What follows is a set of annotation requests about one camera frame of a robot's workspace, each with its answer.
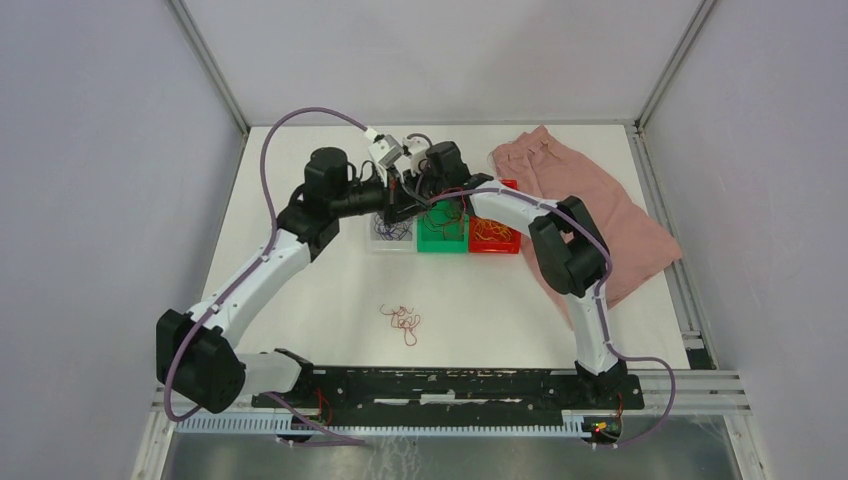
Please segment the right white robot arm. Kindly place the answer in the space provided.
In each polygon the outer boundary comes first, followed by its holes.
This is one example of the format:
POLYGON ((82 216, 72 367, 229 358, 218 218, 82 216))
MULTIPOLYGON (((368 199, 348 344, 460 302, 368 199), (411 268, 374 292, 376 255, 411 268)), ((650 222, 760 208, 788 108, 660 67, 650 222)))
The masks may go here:
POLYGON ((612 401, 627 375, 608 325, 606 282, 611 255, 587 207, 577 197, 538 198, 487 174, 470 174, 453 142, 423 134, 402 141, 415 191, 432 204, 450 201, 472 217, 498 222, 531 241, 543 282, 567 304, 577 347, 580 400, 591 408, 612 401))

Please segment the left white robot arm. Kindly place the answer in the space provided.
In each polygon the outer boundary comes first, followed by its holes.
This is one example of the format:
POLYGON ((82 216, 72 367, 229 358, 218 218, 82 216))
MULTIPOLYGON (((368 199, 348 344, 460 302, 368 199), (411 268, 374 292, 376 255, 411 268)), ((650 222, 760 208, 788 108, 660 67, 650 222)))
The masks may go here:
POLYGON ((235 348, 255 317, 340 231, 343 218, 376 214, 398 223, 423 213, 420 193, 428 146, 369 148, 362 179, 336 147, 315 150, 304 181, 282 210, 272 209, 270 237, 219 289, 186 312, 167 310, 157 321, 156 374, 167 417, 184 421, 200 410, 220 413, 242 395, 277 393, 291 406, 307 404, 314 379, 305 361, 286 353, 239 355, 235 348))

